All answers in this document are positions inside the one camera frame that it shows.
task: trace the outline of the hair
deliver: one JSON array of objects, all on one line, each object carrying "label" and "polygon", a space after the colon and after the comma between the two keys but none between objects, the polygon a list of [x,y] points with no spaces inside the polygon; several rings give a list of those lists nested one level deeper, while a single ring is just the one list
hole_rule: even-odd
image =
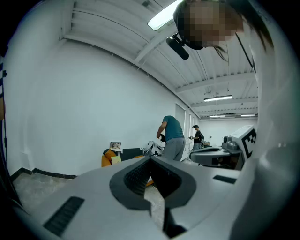
[{"label": "hair", "polygon": [[[176,18],[175,22],[178,28],[178,32],[181,36],[183,36],[183,29],[180,29],[184,26],[183,21],[179,22],[179,19],[183,20],[183,11],[186,7],[189,6],[190,3],[195,2],[195,0],[183,0],[178,7],[176,8],[174,12],[174,19]],[[244,17],[244,19],[249,24],[250,28],[254,29],[258,35],[258,37],[261,40],[261,43],[263,45],[264,50],[266,51],[266,44],[265,41],[267,41],[271,47],[274,47],[270,33],[264,24],[263,20],[260,18],[256,10],[253,8],[253,6],[249,3],[248,0],[220,0],[219,3],[227,3],[229,6],[231,6],[236,13],[240,17]],[[226,51],[220,47],[220,46],[213,46],[213,48],[216,50],[217,54],[225,61],[227,61],[223,54],[226,53]]]}]

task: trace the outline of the fluorescent light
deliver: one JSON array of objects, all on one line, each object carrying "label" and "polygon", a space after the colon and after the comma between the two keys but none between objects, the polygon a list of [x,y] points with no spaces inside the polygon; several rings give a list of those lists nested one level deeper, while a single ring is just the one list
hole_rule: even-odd
[{"label": "fluorescent light", "polygon": [[177,5],[182,1],[183,0],[177,0],[176,2],[161,10],[148,22],[148,26],[155,31],[164,26],[168,21],[173,19],[173,13],[175,12],[175,9]]},{"label": "fluorescent light", "polygon": [[210,116],[210,118],[223,118],[225,115],[218,115],[218,116]]},{"label": "fluorescent light", "polygon": [[243,114],[241,117],[255,117],[255,114]]},{"label": "fluorescent light", "polygon": [[219,97],[210,97],[210,98],[205,98],[205,102],[210,102],[210,101],[218,101],[218,100],[224,100],[224,99],[231,99],[233,96],[232,95],[227,95],[227,96],[219,96]]}]

